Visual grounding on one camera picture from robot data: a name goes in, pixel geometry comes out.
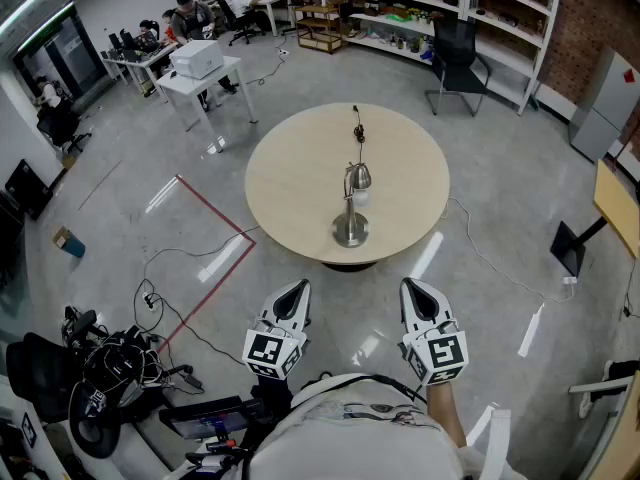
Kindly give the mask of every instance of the white shelving unit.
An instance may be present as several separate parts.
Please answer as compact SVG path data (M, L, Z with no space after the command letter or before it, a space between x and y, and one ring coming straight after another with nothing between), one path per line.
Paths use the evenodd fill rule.
M512 27L511 25L500 21L499 17L491 10L483 9L484 13L479 13L478 0L459 0L458 6L445 4L444 0L410 1L420 2L456 12L460 19L474 19L481 21L526 41L536 48L534 58L529 58L499 42L499 40L483 36L482 34L476 35L476 51L487 59L493 69L488 89L518 105L518 115L522 115L532 91L538 85L537 77L540 74L542 62L549 47L549 41L551 40L551 33L558 13L560 0L548 0L546 5L534 0L513 0L514 7L524 5L539 13L540 21L543 23L543 33L541 35L533 33L530 30L525 30L522 27ZM517 11L514 11L513 14L517 16L518 13ZM433 24L425 25L415 21L399 22L387 19L383 16L367 16L366 14L353 14L351 17L383 23L388 26L417 32L421 35L434 35ZM398 50L397 48L393 48L388 44L380 42L378 39L365 37L363 39L345 38L345 40L350 43L376 48L378 50L387 51L402 57L417 60L423 64L431 64L431 62L423 61L420 59L418 54L411 53L410 50ZM484 71L480 69L480 66L474 65L472 66L472 69L477 69L478 76L481 79L484 79L485 74Z
M480 12L478 1L465 0L463 4L464 19L474 19L491 25L532 44L536 48L534 58L529 59L496 40L480 35L476 38L478 53L494 61L492 62L494 72L489 81L489 90L518 105L518 115L522 115L532 91L537 86L537 78L549 47L560 0L547 0L546 5L534 0L513 0L516 2L514 8L523 5L539 13L543 25L542 34L533 33L520 26L513 27L501 21L490 9L482 9L484 12Z

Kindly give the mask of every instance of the wall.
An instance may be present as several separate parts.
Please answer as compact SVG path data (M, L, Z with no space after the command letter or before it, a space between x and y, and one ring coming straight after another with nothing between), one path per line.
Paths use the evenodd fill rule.
M76 10L96 51L111 48L109 34L119 34L124 28L138 35L142 20L160 23L160 34L166 25L162 13L176 7L176 0L79 0Z
M45 185L51 185L62 165L53 148L35 127L35 109L13 74L0 73L0 188L23 158Z
M635 0L560 0L560 9L539 80L577 103L604 45L640 70L640 4ZM627 123L624 142L640 121L640 105ZM640 158L640 130L632 139Z

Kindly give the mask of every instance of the white wall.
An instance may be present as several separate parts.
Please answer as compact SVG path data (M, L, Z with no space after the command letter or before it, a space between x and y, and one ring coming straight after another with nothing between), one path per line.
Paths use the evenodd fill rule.
M37 117L13 73L0 72L0 189L23 158L44 182L51 185L62 165L53 148L36 128Z
M76 10L89 34L96 51L111 48L109 34L119 34L121 29L134 37L142 20L155 20L160 24L160 34L166 25L162 13L176 7L176 0L79 0Z

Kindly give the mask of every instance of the gray floor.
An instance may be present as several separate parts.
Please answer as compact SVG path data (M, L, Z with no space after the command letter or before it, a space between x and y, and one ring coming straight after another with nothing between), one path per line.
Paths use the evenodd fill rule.
M280 41L266 36L248 46L239 42L223 48L243 58L246 76L253 79L275 68L274 47ZM566 297L561 279L567 273L548 248L560 220L582 231L598 214L592 205L594 166L569 147L562 122L531 108L518 117L508 104L491 97L475 119L453 97L434 117L423 91L437 87L437 80L417 63L353 46L330 56L300 49L293 38L284 48L291 51L286 63L264 85L250 86L259 123L249 123L240 94L221 96L222 107L210 113L216 132L228 144L222 154L207 153L213 138L200 125L185 133L168 105L158 96L140 97L133 85L116 84L94 105L89 113L95 114L84 123L94 134L84 154L41 218L27 224L38 332L59 340L62 308L68 303L95 309L111 330L131 324L134 292L145 262L157 250L206 252L234 233L182 183L170 185L158 198L161 204L150 204L157 202L154 196L179 174L238 226L255 226L244 198L244 172L254 147L283 119L337 101L388 107L423 126L447 158L451 195L470 210L471 232L480 251L514 279L549 296ZM184 112L194 117L186 102ZM393 137L389 143L393 147ZM61 225L86 244L82 260L52 244ZM216 346L240 357L246 329L264 298L304 277L313 287L313 324L308 328L312 343L290 377L292 388L322 370L375 371L413 386L413 373L396 346L403 334L398 288L435 231L443 233L444 242L422 278L448 296L467 332L471 364L454 385L463 426L468 432L490 404L511 409L509 460L514 468L531 479L557 477L579 428L577 400L566 394L568 386L598 380L609 357L629 359L640 352L640 322L620 321L631 259L608 228L588 244L575 297L564 304L545 302L526 358L517 352L543 301L475 254L466 235L466 215L454 203L417 245L355 274L328 270L256 230L251 236L257 245L190 323ZM212 275L205 267L215 256L165 253L149 265L147 276L186 315L249 247L247 241L238 243ZM136 306L143 325L157 318L143 308L141 297ZM167 313L157 330L167 336L177 323ZM195 367L207 390L193 397L175 393L178 403L249 396L254 382L249 371L212 353L187 329L175 335L171 352L174 362ZM147 426L157 448L171 462L179 461L182 449L190 445L153 423Z

